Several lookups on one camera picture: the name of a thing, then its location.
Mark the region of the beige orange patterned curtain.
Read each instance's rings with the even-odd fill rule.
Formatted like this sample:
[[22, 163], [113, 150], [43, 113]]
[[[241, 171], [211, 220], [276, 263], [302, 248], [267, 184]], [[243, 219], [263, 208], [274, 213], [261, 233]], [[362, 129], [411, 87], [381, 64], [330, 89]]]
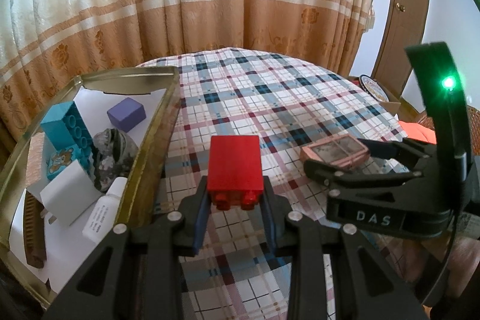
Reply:
[[74, 76], [224, 47], [347, 75], [373, 0], [1, 0], [1, 123], [20, 136]]

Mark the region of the brown wooden comb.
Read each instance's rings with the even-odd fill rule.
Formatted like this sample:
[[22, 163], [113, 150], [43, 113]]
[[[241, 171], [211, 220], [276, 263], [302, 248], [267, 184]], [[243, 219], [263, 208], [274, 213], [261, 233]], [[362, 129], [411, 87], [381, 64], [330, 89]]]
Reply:
[[27, 264], [36, 269], [42, 269], [47, 260], [42, 210], [42, 204], [31, 193], [26, 192], [23, 217], [24, 251]]

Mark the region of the orange red cushion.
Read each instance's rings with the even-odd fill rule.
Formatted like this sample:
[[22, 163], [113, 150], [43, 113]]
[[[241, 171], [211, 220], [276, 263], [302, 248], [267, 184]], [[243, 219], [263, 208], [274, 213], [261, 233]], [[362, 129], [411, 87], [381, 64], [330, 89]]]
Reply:
[[429, 129], [419, 123], [399, 121], [401, 128], [406, 132], [408, 138], [424, 141], [430, 144], [437, 144], [434, 130]]

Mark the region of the small white bottle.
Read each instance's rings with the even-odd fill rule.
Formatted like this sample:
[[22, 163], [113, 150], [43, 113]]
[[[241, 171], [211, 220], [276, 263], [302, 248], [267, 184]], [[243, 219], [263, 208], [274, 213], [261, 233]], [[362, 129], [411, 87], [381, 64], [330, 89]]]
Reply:
[[115, 178], [107, 192], [97, 200], [82, 230], [86, 239], [99, 244], [114, 227], [127, 180], [125, 177]]

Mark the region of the red toy building block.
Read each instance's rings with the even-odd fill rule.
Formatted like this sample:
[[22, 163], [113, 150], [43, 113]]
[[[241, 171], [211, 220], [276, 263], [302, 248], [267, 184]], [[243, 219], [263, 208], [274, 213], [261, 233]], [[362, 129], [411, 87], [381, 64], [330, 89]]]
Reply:
[[217, 210], [253, 210], [264, 192], [258, 136], [211, 138], [207, 191]]

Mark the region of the brown wooden door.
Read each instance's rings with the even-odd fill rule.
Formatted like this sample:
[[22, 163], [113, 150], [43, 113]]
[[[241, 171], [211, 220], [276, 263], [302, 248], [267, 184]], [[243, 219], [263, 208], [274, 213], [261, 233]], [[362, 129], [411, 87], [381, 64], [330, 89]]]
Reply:
[[373, 78], [400, 97], [412, 67], [404, 49], [421, 43], [429, 0], [390, 0]]

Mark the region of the gold metal tin tray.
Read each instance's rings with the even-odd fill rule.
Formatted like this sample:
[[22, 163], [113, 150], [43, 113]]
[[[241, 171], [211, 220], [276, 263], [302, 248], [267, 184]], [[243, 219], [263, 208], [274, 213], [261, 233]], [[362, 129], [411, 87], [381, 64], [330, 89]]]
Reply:
[[[1, 260], [43, 307], [93, 251], [82, 230], [109, 175], [127, 179], [115, 222], [150, 223], [180, 109], [179, 79], [176, 67], [78, 76], [20, 138], [1, 172]], [[114, 131], [107, 113], [126, 98], [146, 117], [120, 135], [120, 159], [101, 169], [98, 138]]]

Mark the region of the pink deer picture box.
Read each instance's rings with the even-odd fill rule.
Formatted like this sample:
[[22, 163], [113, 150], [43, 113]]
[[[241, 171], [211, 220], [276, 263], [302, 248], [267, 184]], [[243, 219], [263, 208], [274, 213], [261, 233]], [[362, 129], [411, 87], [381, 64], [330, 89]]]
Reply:
[[370, 158], [368, 148], [349, 134], [329, 136], [303, 146], [299, 155], [302, 163], [313, 160], [339, 168], [352, 169]]

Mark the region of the plaid tablecloth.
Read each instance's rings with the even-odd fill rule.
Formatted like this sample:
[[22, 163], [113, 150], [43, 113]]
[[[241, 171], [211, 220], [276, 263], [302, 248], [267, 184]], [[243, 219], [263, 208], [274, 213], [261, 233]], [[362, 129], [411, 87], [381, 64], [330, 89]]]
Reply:
[[[208, 171], [214, 135], [259, 138], [263, 173], [293, 209], [323, 220], [326, 189], [304, 174], [299, 153], [321, 138], [349, 133], [370, 140], [404, 137], [397, 118], [351, 81], [281, 54], [227, 48], [157, 58], [180, 75], [181, 109], [154, 211], [193, 193]], [[213, 210], [199, 255], [181, 260], [187, 319], [284, 319], [290, 261], [264, 239], [260, 212]]]

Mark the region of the pink textured block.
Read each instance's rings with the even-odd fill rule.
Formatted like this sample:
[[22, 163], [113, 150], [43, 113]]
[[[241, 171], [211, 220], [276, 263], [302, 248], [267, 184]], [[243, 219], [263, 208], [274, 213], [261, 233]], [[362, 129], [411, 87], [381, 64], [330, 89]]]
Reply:
[[28, 148], [25, 187], [37, 199], [40, 199], [40, 192], [46, 186], [45, 161], [43, 158], [44, 142], [45, 133], [38, 132], [30, 140]]

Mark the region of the grey patterned pouch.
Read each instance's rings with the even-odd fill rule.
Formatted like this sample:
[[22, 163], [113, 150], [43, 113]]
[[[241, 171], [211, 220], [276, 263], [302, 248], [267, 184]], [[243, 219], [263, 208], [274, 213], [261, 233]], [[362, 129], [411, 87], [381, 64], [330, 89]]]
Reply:
[[94, 185], [106, 193], [117, 177], [128, 178], [138, 147], [133, 138], [116, 128], [108, 128], [93, 138]]

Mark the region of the purple cube block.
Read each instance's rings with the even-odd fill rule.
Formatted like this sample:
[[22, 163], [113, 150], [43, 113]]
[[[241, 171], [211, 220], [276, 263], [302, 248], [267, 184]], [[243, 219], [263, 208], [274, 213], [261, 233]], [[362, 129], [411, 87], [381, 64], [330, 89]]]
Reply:
[[114, 127], [129, 132], [146, 118], [145, 112], [143, 104], [127, 97], [111, 107], [106, 114]]

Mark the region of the teal toy building block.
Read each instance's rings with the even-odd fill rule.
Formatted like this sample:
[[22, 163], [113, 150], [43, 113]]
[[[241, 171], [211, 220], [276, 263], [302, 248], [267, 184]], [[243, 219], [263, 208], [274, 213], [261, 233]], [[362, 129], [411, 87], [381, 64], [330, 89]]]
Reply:
[[54, 149], [47, 159], [47, 179], [54, 179], [74, 161], [90, 172], [93, 140], [74, 101], [50, 107], [41, 121], [41, 130]]

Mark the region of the white box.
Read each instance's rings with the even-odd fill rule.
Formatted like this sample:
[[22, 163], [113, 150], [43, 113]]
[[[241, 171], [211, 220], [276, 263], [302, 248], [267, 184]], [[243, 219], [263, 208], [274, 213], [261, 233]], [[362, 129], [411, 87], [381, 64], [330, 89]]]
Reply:
[[41, 203], [61, 224], [70, 226], [102, 193], [78, 161], [74, 161], [40, 192]]

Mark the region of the cardboard box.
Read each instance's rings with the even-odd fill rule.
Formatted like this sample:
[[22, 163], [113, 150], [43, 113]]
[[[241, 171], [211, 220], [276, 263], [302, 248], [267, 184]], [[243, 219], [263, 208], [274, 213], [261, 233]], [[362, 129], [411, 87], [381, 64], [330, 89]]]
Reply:
[[[359, 83], [359, 77], [360, 76], [348, 76], [347, 79], [350, 80], [354, 85], [356, 85], [357, 87], [359, 87], [360, 89], [362, 89], [360, 87], [360, 83]], [[375, 101], [377, 101], [377, 103], [383, 107], [386, 111], [388, 111], [391, 115], [395, 116], [398, 114], [399, 112], [399, 109], [400, 109], [400, 101], [398, 98], [396, 98], [393, 93], [391, 93], [386, 87], [384, 87], [380, 82], [378, 82], [379, 85], [385, 90], [385, 92], [387, 93], [390, 101], [388, 102], [380, 102], [380, 101], [377, 101], [374, 97], [372, 97], [369, 93], [367, 93], [368, 95], [370, 95]]]

